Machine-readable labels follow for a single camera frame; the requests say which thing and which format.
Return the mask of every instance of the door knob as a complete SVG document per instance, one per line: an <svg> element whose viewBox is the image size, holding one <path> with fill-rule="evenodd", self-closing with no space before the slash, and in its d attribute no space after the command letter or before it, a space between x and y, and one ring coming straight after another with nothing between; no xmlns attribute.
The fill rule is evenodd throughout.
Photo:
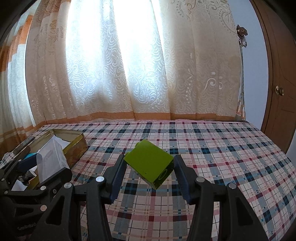
<svg viewBox="0 0 296 241"><path fill-rule="evenodd" d="M276 94L283 96L284 95L284 89L280 88L278 85L276 86Z"/></svg>

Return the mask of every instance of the checkered tablecloth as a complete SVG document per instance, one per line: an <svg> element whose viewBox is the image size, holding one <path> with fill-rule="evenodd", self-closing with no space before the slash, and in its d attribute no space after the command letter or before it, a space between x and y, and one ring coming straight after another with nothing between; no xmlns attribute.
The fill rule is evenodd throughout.
<svg viewBox="0 0 296 241"><path fill-rule="evenodd" d="M89 149L72 168L72 182L89 182L113 166L121 153L148 139L168 153L181 154L198 176L226 185L235 182L261 221L269 240L280 240L296 215L295 167L260 130L249 123L211 121L140 121L46 125L84 132ZM156 191L128 166L118 199L106 205L115 240L186 240L194 205L181 196L174 172ZM212 239L219 226L214 205ZM86 207L81 208L87 236Z"/></svg>

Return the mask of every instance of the metal screw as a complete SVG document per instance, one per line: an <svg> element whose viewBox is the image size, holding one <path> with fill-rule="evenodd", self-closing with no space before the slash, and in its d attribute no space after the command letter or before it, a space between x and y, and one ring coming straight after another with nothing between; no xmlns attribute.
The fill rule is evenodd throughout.
<svg viewBox="0 0 296 241"><path fill-rule="evenodd" d="M204 177L197 177L196 180L199 182L199 183L203 183L205 181L205 178Z"/></svg>
<svg viewBox="0 0 296 241"><path fill-rule="evenodd" d="M103 176L98 176L98 177L96 177L96 181L97 181L98 183L104 181L104 179L105 179L105 178L104 178Z"/></svg>
<svg viewBox="0 0 296 241"><path fill-rule="evenodd" d="M228 186L231 189L236 189L236 187L237 187L237 185L235 185L235 183L229 183Z"/></svg>
<svg viewBox="0 0 296 241"><path fill-rule="evenodd" d="M42 212L44 212L46 209L47 209L47 206L46 206L46 205L42 205L42 206L40 207L40 210L41 210Z"/></svg>
<svg viewBox="0 0 296 241"><path fill-rule="evenodd" d="M72 183L65 183L64 188L70 188L72 186Z"/></svg>

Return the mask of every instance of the beige curtain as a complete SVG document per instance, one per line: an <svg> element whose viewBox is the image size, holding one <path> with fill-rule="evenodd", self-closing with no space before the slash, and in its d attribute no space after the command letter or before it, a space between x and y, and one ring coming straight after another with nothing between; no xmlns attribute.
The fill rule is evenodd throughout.
<svg viewBox="0 0 296 241"><path fill-rule="evenodd" d="M39 2L20 17L0 47L0 159L38 128L28 100L24 61L29 28Z"/></svg>
<svg viewBox="0 0 296 241"><path fill-rule="evenodd" d="M240 75L227 0L42 0L26 50L37 124L232 121Z"/></svg>

